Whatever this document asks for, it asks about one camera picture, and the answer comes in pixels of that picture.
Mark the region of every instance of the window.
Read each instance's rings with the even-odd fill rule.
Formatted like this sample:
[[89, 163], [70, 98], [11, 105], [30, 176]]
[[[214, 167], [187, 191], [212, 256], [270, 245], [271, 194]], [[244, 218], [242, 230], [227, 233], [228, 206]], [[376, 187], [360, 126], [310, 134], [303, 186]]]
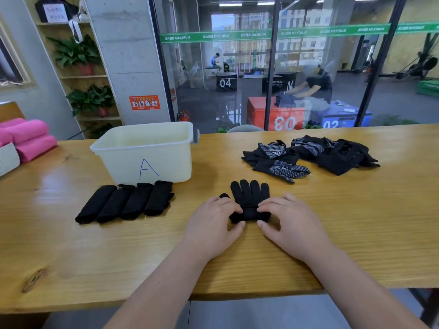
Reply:
[[13, 44], [0, 23], [0, 87], [30, 82]]

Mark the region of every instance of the pink yoga mat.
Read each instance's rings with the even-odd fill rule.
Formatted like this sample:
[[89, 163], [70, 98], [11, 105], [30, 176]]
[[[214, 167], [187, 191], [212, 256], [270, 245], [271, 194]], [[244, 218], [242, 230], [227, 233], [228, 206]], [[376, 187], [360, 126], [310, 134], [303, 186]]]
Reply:
[[12, 142], [12, 135], [0, 128], [0, 148]]
[[17, 149], [20, 161], [22, 163], [27, 163], [34, 159], [37, 155], [41, 155], [43, 152], [46, 152], [48, 149], [53, 148], [57, 145], [57, 140], [51, 135], [42, 135], [40, 137], [31, 139], [25, 143], [21, 143], [17, 145], [15, 149]]
[[19, 145], [49, 132], [49, 127], [41, 120], [31, 120], [5, 128], [12, 135], [12, 142]]
[[0, 123], [0, 128], [12, 127], [12, 126], [15, 126], [18, 124], [22, 124], [23, 122], [26, 122], [26, 120], [18, 117], [17, 119], [12, 119], [12, 120], [4, 121], [4, 122]]

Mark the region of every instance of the red plyo box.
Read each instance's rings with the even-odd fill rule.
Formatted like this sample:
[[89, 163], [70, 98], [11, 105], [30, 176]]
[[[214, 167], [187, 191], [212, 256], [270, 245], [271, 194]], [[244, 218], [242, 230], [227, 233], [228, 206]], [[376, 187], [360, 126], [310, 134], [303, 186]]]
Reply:
[[[247, 101], [247, 123], [264, 128], [266, 97], [249, 97]], [[268, 130], [302, 129], [303, 107], [277, 107], [276, 97], [271, 97], [270, 123]]]

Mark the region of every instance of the fire extinguisher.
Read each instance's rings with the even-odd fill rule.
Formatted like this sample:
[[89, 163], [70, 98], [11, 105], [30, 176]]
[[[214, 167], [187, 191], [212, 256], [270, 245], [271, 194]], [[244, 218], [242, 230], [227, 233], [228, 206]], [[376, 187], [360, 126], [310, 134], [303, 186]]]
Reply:
[[177, 114], [178, 121], [189, 121], [189, 115], [187, 111], [181, 111]]

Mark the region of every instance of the white paper sign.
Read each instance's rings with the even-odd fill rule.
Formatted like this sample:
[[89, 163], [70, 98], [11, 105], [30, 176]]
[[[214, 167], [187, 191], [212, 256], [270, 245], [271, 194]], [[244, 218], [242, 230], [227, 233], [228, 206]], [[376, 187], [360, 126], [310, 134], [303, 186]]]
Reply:
[[69, 21], [62, 3], [43, 4], [43, 7], [49, 23], [67, 23]]

